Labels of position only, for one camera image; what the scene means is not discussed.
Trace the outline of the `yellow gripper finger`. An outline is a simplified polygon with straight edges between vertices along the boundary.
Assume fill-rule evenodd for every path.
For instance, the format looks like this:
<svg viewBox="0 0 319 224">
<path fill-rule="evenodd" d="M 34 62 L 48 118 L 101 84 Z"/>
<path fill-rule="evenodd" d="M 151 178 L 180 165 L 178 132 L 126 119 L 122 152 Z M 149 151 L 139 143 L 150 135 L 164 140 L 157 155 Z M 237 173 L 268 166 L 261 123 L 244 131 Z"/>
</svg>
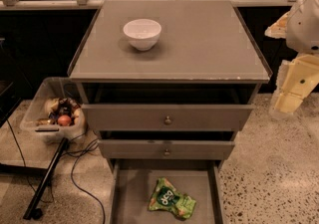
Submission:
<svg viewBox="0 0 319 224">
<path fill-rule="evenodd" d="M 274 39 L 286 38 L 286 27 L 289 13 L 283 14 L 275 23 L 265 30 L 265 35 Z"/>
<path fill-rule="evenodd" d="M 278 70 L 269 113 L 274 118 L 293 116 L 318 85 L 318 54 L 298 54 L 292 61 L 283 60 Z"/>
</svg>

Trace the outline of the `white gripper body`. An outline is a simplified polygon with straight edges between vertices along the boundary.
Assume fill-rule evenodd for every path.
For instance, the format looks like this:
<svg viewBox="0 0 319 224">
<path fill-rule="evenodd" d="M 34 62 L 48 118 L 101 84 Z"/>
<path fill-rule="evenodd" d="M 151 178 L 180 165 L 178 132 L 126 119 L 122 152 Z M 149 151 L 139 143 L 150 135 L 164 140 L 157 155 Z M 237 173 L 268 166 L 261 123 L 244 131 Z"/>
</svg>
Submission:
<svg viewBox="0 0 319 224">
<path fill-rule="evenodd" d="M 319 0 L 297 0 L 291 7 L 286 44 L 298 53 L 319 53 Z"/>
</svg>

